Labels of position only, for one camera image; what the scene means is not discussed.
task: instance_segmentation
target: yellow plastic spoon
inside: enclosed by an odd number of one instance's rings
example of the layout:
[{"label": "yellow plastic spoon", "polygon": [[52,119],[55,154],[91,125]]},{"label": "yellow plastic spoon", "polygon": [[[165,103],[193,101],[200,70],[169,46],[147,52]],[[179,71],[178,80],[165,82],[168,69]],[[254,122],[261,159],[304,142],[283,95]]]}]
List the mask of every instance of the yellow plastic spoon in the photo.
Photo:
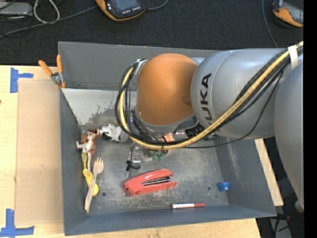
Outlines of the yellow plastic spoon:
[{"label": "yellow plastic spoon", "polygon": [[[88,168],[87,168],[87,160],[88,156],[87,153],[82,153],[81,154],[81,159],[84,163],[84,169],[83,169],[83,175],[86,178],[87,186],[89,187],[91,184],[91,181],[93,179],[93,172],[88,173]],[[93,191],[93,196],[97,195],[99,192],[99,187],[97,184],[95,184],[94,191]]]}]

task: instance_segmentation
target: blue tape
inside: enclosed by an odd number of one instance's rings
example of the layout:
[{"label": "blue tape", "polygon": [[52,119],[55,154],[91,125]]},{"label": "blue tape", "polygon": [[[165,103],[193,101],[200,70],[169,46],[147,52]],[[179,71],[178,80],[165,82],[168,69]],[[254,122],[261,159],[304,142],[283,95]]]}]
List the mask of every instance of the blue tape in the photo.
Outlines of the blue tape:
[{"label": "blue tape", "polygon": [[18,79],[19,78],[33,78],[32,73],[22,73],[11,67],[11,79],[10,79],[10,93],[16,93],[18,91]]},{"label": "blue tape", "polygon": [[5,217],[5,228],[1,228],[0,237],[15,238],[15,236],[27,236],[33,234],[34,226],[29,228],[15,228],[13,210],[6,209]]}]

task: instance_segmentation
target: red marker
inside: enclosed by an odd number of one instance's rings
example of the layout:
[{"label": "red marker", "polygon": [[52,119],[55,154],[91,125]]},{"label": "red marker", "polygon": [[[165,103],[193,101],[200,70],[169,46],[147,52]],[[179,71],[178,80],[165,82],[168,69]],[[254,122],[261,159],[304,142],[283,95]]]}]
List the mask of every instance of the red marker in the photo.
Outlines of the red marker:
[{"label": "red marker", "polygon": [[194,208],[194,207],[204,207],[205,203],[176,203],[172,204],[170,207],[172,209],[182,209],[182,208]]}]

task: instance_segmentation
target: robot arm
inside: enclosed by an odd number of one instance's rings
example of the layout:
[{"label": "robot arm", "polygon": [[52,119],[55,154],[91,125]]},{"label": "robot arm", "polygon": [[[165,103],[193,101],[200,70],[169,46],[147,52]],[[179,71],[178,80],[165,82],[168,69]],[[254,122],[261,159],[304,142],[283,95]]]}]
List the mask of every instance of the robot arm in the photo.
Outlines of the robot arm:
[{"label": "robot arm", "polygon": [[[289,49],[217,52],[206,59],[163,54],[144,64],[127,69],[115,105],[120,127],[135,143],[172,150],[212,133],[235,139],[275,136],[304,207],[303,42]],[[123,99],[136,69],[132,126]],[[189,136],[193,128],[197,133]]]}]

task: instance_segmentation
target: handheld device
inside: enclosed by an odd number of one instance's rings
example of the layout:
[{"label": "handheld device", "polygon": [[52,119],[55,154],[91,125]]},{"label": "handheld device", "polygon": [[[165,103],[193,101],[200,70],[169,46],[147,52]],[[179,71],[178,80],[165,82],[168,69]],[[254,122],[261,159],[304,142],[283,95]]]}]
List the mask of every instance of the handheld device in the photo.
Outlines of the handheld device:
[{"label": "handheld device", "polygon": [[112,20],[122,21],[141,15],[146,8],[138,0],[95,0],[101,10]]},{"label": "handheld device", "polygon": [[277,18],[291,25],[297,27],[302,27],[304,25],[304,11],[284,0],[274,1],[273,13]]}]

